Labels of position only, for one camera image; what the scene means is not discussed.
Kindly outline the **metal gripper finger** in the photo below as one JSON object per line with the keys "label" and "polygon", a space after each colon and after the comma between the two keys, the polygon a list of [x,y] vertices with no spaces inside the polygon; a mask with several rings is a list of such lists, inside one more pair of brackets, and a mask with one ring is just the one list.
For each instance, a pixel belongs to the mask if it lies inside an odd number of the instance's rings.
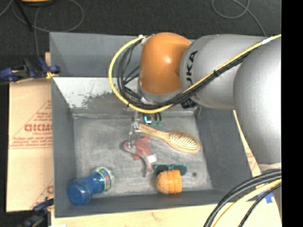
{"label": "metal gripper finger", "polygon": [[142,130],[140,130],[139,126],[139,123],[132,123],[132,139],[138,139],[140,137]]}
{"label": "metal gripper finger", "polygon": [[136,132],[132,131],[132,132],[129,132],[128,134],[128,148],[135,148],[135,139],[136,137]]}

